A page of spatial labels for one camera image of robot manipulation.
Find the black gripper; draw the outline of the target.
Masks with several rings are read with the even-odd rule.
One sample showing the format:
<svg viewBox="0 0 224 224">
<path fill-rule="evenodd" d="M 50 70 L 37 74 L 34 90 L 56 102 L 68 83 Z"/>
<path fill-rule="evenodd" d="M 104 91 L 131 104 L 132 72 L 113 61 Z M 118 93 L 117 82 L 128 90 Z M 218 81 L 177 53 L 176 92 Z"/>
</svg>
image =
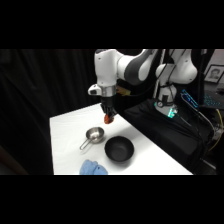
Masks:
<svg viewBox="0 0 224 224">
<path fill-rule="evenodd" d="M 112 114 L 112 119 L 116 116 L 115 110 L 115 97 L 102 97 L 101 98 L 101 108 L 103 110 L 103 119 L 106 119 L 107 114 Z"/>
</svg>

